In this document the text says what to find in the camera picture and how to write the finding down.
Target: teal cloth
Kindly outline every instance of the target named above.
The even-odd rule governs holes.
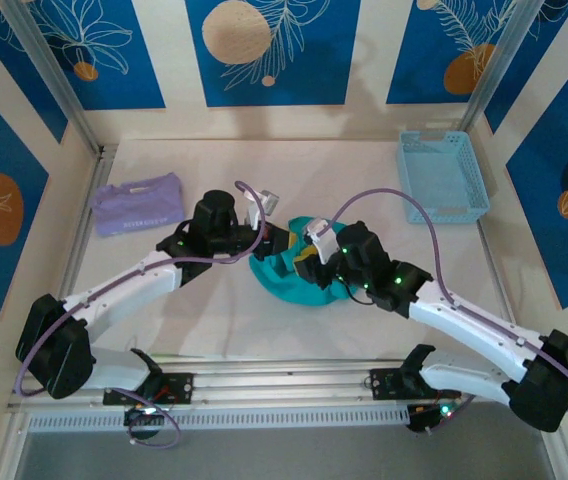
[[[297,242],[285,252],[266,257],[263,262],[251,256],[249,265],[262,286],[277,298],[300,305],[322,306],[337,299],[346,299],[348,293],[346,287],[339,282],[333,282],[330,287],[322,290],[295,273],[293,259],[308,247],[304,243],[302,230],[311,220],[313,220],[311,217],[297,217],[291,220],[288,228],[297,235]],[[344,224],[336,223],[333,225],[333,230],[337,233],[344,227]]]

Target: light blue basket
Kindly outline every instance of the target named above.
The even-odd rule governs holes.
[[[397,168],[402,190],[433,223],[473,223],[488,212],[482,174],[464,132],[402,132]],[[413,205],[403,203],[409,223],[425,223]]]

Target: purple cable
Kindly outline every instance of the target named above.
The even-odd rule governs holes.
[[[257,193],[249,185],[247,185],[246,183],[241,182],[241,181],[236,181],[235,187],[238,190],[240,190],[241,192],[248,191],[248,193],[250,193],[251,196],[255,199],[255,202],[257,203],[257,208],[259,209],[259,212],[260,212],[260,220],[261,220],[260,221],[260,230],[257,234],[257,237],[255,238],[255,241],[253,242],[253,244],[250,247],[248,247],[248,249],[246,249],[245,251],[243,251],[241,253],[238,253],[237,255],[234,255],[234,256],[228,257],[228,258],[200,258],[200,257],[167,258],[166,260],[161,260],[159,262],[155,262],[155,263],[151,263],[151,264],[147,265],[146,268],[143,271],[134,270],[134,271],[131,271],[129,273],[122,275],[119,278],[116,278],[115,280],[113,280],[108,285],[105,285],[104,287],[99,289],[97,292],[90,295],[87,298],[87,303],[78,303],[73,308],[71,308],[68,312],[64,313],[60,318],[58,318],[55,322],[53,322],[53,324],[42,334],[42,336],[35,342],[35,344],[31,348],[31,350],[26,355],[26,358],[24,358],[24,361],[22,362],[22,366],[20,367],[20,370],[17,374],[17,378],[15,379],[15,386],[13,387],[15,392],[22,397],[31,397],[33,395],[37,395],[39,393],[42,393],[46,390],[45,388],[40,388],[40,389],[37,389],[37,390],[26,391],[22,387],[24,377],[26,376],[26,372],[28,372],[28,367],[30,366],[31,362],[33,361],[33,358],[35,358],[35,355],[37,354],[39,349],[42,348],[42,345],[44,345],[44,343],[46,343],[46,341],[50,338],[50,336],[53,335],[53,333],[58,328],[60,328],[60,326],[62,326],[62,324],[64,324],[64,322],[66,322],[66,320],[68,320],[72,315],[75,315],[82,308],[87,307],[91,302],[94,302],[95,300],[97,300],[99,297],[101,297],[105,293],[111,291],[112,289],[120,286],[123,283],[126,283],[127,281],[129,281],[130,279],[132,279],[132,278],[134,278],[138,275],[144,275],[149,270],[153,270],[155,268],[163,267],[165,265],[170,265],[170,264],[175,264],[175,263],[229,264],[229,263],[235,263],[238,260],[246,257],[247,255],[250,255],[251,252],[257,248],[259,243],[262,241],[262,237],[264,236],[264,232],[266,230],[266,225],[265,225],[266,212],[264,211],[264,206],[262,205],[262,202],[260,202],[260,199],[259,199]],[[153,447],[153,448],[169,448],[169,447],[172,447],[172,446],[177,444],[177,442],[179,441],[180,430],[179,430],[179,427],[177,425],[177,422],[175,422],[173,420],[173,418],[168,413],[166,413],[160,407],[155,405],[153,402],[149,402],[148,400],[142,399],[142,397],[140,397],[139,395],[137,395],[134,392],[130,392],[130,391],[124,390],[124,389],[116,389],[116,388],[113,388],[113,390],[120,392],[122,395],[126,395],[126,396],[128,396],[128,397],[130,397],[134,400],[137,400],[138,402],[142,402],[145,405],[148,405],[152,408],[155,408],[158,412],[160,412],[165,418],[167,418],[176,427],[177,432],[178,432],[178,435],[176,436],[176,440],[174,440],[170,444],[150,445],[150,444],[146,444],[146,443],[143,443],[143,442],[139,442],[139,441],[137,441],[137,440],[135,440],[134,438],[131,437],[132,440],[135,440],[135,442],[140,444],[140,445],[146,445],[146,446],[150,446],[150,447]]]
[[[429,218],[428,213],[426,213],[424,208],[417,202],[417,200],[415,200],[410,195],[407,195],[406,193],[404,193],[400,190],[396,190],[394,188],[373,188],[371,190],[366,190],[364,192],[358,193],[354,197],[351,197],[337,211],[335,216],[331,219],[330,222],[328,222],[328,225],[326,226],[326,228],[324,228],[319,233],[319,235],[320,236],[324,235],[324,233],[326,233],[333,226],[333,224],[342,216],[342,214],[346,211],[346,209],[348,207],[350,207],[353,203],[358,201],[360,198],[363,198],[363,197],[366,197],[366,196],[369,196],[369,195],[374,195],[376,193],[390,193],[392,195],[397,195],[398,197],[402,197],[404,200],[410,202],[411,205],[413,205],[422,214],[422,217],[424,217],[424,220],[426,221],[426,225],[428,226],[429,232],[431,233],[431,240],[433,242],[433,253],[435,255],[435,275],[437,277],[437,282],[440,285],[440,289],[442,291],[442,295],[444,296],[444,298],[446,298],[446,300],[451,305],[454,305],[455,301],[453,300],[453,297],[449,293],[448,288],[446,288],[446,285],[444,284],[444,276],[442,275],[442,262],[441,262],[441,256],[440,256],[440,247],[439,247],[439,243],[437,241],[437,235],[435,234],[435,226],[433,225],[433,222]],[[515,334],[515,333],[511,332],[510,330],[502,327],[498,323],[495,323],[493,320],[486,318],[485,316],[471,310],[470,308],[465,307],[464,305],[459,305],[457,308],[458,308],[458,310],[460,310],[460,311],[466,313],[467,315],[470,315],[471,317],[475,318],[476,320],[482,322],[484,325],[487,325],[487,326],[493,328],[494,330],[497,330],[498,332],[500,332],[501,334],[510,338],[511,340],[518,340],[519,339],[519,336],[517,334]],[[535,355],[538,355],[539,357],[546,360],[553,367],[555,367],[557,370],[562,372],[562,374],[566,378],[568,378],[568,369],[566,367],[564,367],[564,365],[559,363],[553,357],[548,355],[546,352],[540,350],[539,348],[537,348],[535,345],[533,345],[532,343],[530,343],[527,340],[525,340],[524,346],[526,348],[528,348],[530,351],[532,351]]]

